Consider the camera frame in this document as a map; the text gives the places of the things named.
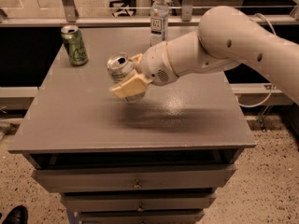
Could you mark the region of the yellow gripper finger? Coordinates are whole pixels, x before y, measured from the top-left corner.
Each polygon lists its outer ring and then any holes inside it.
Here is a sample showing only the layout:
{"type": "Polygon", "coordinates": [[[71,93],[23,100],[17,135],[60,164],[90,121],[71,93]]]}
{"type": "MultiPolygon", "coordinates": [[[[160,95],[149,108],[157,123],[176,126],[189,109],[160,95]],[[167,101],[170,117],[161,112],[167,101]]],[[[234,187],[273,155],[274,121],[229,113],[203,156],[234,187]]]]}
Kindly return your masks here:
{"type": "Polygon", "coordinates": [[[150,83],[149,78],[142,74],[135,74],[115,84],[109,90],[119,98],[127,98],[145,92],[150,83]]]}
{"type": "Polygon", "coordinates": [[[135,66],[135,69],[138,73],[142,72],[142,68],[141,68],[142,57],[143,57],[143,54],[138,53],[135,56],[130,58],[130,60],[133,62],[134,66],[135,66]]]}

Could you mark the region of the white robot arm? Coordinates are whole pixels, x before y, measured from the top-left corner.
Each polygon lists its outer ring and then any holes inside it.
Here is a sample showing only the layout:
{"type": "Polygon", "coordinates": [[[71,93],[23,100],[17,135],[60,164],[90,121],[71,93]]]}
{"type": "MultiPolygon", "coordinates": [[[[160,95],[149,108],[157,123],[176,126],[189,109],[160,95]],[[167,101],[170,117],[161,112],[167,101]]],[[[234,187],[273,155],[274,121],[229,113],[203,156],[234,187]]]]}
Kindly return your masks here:
{"type": "Polygon", "coordinates": [[[121,99],[164,86],[188,74],[216,73],[245,64],[299,104],[299,45],[266,31],[232,7],[213,7],[198,29],[129,58],[118,54],[111,67],[130,67],[110,91],[121,99]]]}

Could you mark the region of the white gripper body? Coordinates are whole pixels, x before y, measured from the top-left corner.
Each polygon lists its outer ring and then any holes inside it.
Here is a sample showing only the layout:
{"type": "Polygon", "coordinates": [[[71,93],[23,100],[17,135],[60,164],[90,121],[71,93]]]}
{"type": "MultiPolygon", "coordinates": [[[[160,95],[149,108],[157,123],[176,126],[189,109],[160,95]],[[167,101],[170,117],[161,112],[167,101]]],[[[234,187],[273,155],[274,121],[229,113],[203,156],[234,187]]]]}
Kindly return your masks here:
{"type": "Polygon", "coordinates": [[[164,86],[178,80],[170,63],[167,43],[161,42],[150,47],[142,56],[142,73],[156,86],[164,86]]]}

